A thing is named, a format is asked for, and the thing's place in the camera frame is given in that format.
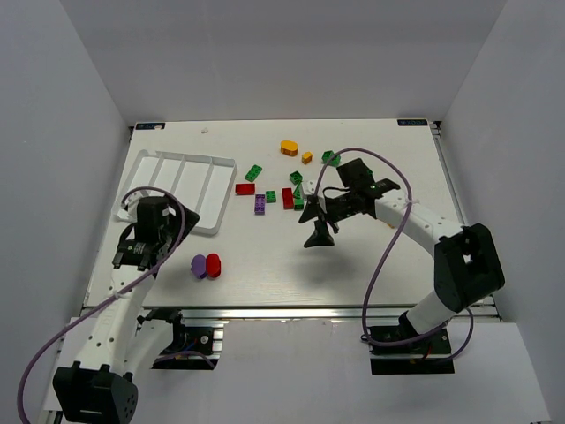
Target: yellow lego piece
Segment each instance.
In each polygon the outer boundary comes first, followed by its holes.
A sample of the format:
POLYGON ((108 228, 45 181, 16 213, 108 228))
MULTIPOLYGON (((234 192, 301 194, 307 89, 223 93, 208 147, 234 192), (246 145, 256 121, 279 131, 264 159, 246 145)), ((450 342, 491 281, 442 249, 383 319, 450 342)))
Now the yellow lego piece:
POLYGON ((307 163, 312 161, 312 153, 306 152, 302 155, 302 163, 306 165, 307 163))
POLYGON ((281 153, 288 156, 296 156, 298 154, 298 144, 292 140, 281 141, 281 153))

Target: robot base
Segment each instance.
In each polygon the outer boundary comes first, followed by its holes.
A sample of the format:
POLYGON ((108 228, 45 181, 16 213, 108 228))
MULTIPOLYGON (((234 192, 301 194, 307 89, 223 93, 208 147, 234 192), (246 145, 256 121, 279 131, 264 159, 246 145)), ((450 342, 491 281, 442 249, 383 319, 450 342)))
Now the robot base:
MULTIPOLYGON (((371 338, 379 342, 402 340, 398 326, 370 327, 371 338)), ((448 332, 443 329, 429 339, 399 347, 371 346, 372 375, 453 374, 448 332)))

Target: white wall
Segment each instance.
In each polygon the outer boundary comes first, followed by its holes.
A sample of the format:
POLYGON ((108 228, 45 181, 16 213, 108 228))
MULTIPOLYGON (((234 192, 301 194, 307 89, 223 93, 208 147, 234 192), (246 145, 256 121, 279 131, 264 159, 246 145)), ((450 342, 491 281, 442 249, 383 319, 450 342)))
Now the white wall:
MULTIPOLYGON (((79 310, 128 132, 57 0, 0 4, 2 422, 19 377, 79 310)), ((27 385, 37 415, 55 350, 27 385)))
POLYGON ((443 118, 506 0, 62 0, 128 123, 443 118))
POLYGON ((508 0, 443 124, 471 220, 493 231, 554 422, 565 423, 565 2, 508 0))

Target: white tray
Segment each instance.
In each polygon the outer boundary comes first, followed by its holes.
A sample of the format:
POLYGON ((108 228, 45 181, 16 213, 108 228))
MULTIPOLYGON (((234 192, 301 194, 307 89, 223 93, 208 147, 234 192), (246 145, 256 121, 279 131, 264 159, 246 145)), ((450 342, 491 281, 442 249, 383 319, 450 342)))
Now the white tray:
MULTIPOLYGON (((174 194, 187 208, 200 215, 192 232, 216 234, 236 172, 233 159, 141 150, 112 212, 121 221, 131 221, 132 218, 120 209, 119 203, 124 195, 139 186, 159 187, 174 194)), ((160 195, 158 192, 143 194, 160 195)))

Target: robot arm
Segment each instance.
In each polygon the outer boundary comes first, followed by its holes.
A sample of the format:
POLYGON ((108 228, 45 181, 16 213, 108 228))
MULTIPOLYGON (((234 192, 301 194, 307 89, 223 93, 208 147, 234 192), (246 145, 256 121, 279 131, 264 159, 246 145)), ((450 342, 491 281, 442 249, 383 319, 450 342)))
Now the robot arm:
POLYGON ((185 230, 179 234, 181 211, 175 202, 166 197, 146 197, 135 205, 136 210, 128 212, 137 217, 137 222, 120 236, 112 262, 108 296, 117 296, 117 300, 100 312, 72 366, 59 367, 53 378, 65 418, 73 422, 130 422, 138 401, 133 378, 149 369, 173 341, 169 317, 148 316, 136 321, 156 273, 126 293, 117 291, 151 269, 178 237, 182 241, 188 235, 200 217, 184 208, 185 230))
MULTIPOLYGON (((303 184, 307 203, 299 222, 317 218, 305 247, 333 246, 328 226, 337 233, 339 221, 359 213, 394 227, 403 220, 409 201, 398 184, 389 179, 375 182, 361 159, 337 171, 348 189, 338 197, 314 196, 314 184, 303 184)), ((484 225, 466 227, 413 202, 403 232, 434 260, 433 291, 400 317, 400 333, 407 338, 442 325, 504 285, 493 239, 484 225)))

